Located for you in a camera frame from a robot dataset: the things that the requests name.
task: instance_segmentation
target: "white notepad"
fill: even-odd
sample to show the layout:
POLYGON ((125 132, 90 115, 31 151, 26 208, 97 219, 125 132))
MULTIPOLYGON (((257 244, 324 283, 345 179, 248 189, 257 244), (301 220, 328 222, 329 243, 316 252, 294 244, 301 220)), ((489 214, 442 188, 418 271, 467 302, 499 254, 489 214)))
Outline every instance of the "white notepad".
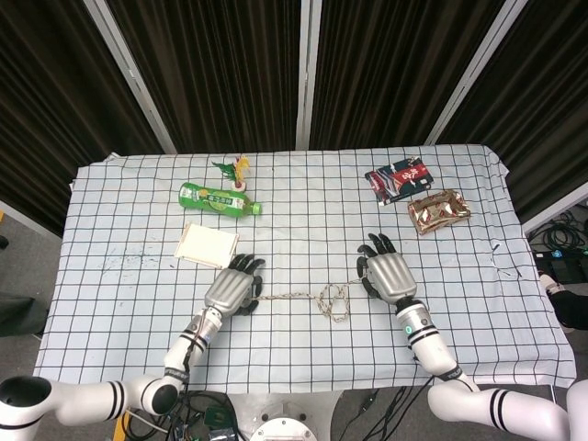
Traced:
POLYGON ((189 223, 177 245, 175 257, 215 268, 226 268, 231 262, 238 241, 239 234, 189 223))

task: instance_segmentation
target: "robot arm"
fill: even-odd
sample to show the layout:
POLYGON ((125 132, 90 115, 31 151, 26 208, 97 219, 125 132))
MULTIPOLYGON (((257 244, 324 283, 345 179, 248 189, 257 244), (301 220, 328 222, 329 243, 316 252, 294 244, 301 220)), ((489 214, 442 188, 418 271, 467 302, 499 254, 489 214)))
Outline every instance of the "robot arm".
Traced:
MULTIPOLYGON (((357 259, 357 273, 370 297, 396 307, 396 317, 407 334, 409 348, 424 370, 444 381, 428 392, 435 416, 445 421, 495 426, 536 440, 569 440, 568 414, 557 404, 509 390, 480 391, 449 352, 427 308, 414 299, 416 283, 390 239, 384 234, 370 234, 369 238, 377 252, 368 245, 359 247, 358 251, 367 257, 357 259)), ((579 420, 576 418, 577 425, 582 424, 579 420)), ((581 439, 582 435, 573 436, 574 433, 572 440, 581 439)))
POLYGON ((222 270, 205 297, 206 308, 180 334, 164 358, 161 378, 143 375, 129 381, 66 384, 39 377, 15 377, 0 384, 0 439, 32 440, 45 413, 64 425, 118 418, 128 408, 161 415, 169 412, 189 382, 190 366, 206 351, 222 319, 249 314, 257 306, 262 279, 254 271, 264 260, 237 255, 222 270))

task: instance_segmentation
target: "green bottle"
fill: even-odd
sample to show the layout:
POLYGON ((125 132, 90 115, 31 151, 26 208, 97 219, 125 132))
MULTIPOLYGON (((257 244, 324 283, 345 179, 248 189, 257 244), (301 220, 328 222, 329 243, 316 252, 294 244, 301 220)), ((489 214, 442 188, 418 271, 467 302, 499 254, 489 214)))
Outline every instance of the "green bottle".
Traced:
POLYGON ((247 214, 261 214, 261 205, 252 202, 238 191, 218 190, 185 182, 180 188, 179 203, 186 209, 216 211, 234 218, 247 214))

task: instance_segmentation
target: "table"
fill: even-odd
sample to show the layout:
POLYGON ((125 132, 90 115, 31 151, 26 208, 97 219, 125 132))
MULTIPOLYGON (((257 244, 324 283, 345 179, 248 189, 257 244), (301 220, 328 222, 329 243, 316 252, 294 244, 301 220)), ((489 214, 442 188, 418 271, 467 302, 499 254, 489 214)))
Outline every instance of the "table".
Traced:
MULTIPOLYGON (((505 176, 488 147, 437 145, 249 155, 247 194, 264 213, 235 220, 177 203, 187 180, 229 188, 225 155, 112 157, 73 183, 60 268, 35 373, 68 382, 161 375, 168 346, 203 305, 217 271, 178 261, 184 225, 238 232, 239 253, 266 260, 264 294, 318 294, 356 278, 357 247, 386 233, 418 283, 417 296, 464 371, 478 383, 569 386, 573 353, 537 281, 505 176), (455 188, 470 220, 419 236, 407 201, 380 207, 364 173, 418 155, 455 188)), ((191 387, 229 393, 309 392, 422 384, 391 308, 350 288, 350 320, 310 300, 265 300, 233 317, 191 387)))

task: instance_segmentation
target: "black curtain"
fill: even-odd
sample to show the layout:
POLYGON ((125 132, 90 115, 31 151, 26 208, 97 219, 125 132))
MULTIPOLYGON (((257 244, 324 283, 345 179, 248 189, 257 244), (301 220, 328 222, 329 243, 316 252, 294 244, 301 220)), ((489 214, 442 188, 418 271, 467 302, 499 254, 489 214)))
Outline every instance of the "black curtain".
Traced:
POLYGON ((177 150, 296 144, 300 0, 108 0, 177 150))
POLYGON ((325 0, 311 148, 422 144, 502 0, 325 0))
POLYGON ((439 142, 479 142, 527 221, 588 181, 588 2, 529 2, 439 142))
POLYGON ((0 199, 62 234, 77 168, 161 153, 79 0, 0 2, 0 199))

